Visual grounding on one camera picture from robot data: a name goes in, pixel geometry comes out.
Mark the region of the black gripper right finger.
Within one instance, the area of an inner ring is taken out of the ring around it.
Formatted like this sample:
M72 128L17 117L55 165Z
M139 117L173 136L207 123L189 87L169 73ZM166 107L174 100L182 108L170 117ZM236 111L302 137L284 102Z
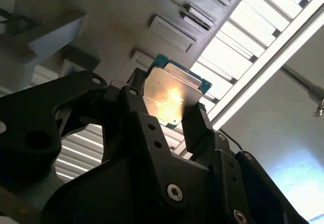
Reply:
M307 223L251 153L213 130L203 104L186 106L181 124L191 160L210 171L221 223Z

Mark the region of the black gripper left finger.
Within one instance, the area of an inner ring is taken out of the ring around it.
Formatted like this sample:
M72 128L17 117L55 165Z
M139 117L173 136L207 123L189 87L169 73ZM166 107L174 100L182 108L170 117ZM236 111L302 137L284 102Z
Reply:
M135 197L141 202L180 204L149 146L152 137L170 154L157 119L145 106L145 79L146 73L136 69L128 83L118 87L81 71L2 97L1 201L90 204ZM114 162L130 154L135 178L119 180L99 168L53 188L52 168L62 139L88 124L103 127L103 160Z

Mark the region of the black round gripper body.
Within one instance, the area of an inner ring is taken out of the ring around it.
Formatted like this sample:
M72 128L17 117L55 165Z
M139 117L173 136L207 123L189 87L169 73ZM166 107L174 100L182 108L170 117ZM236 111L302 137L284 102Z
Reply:
M223 159L144 152L109 160L61 187L42 223L226 223Z

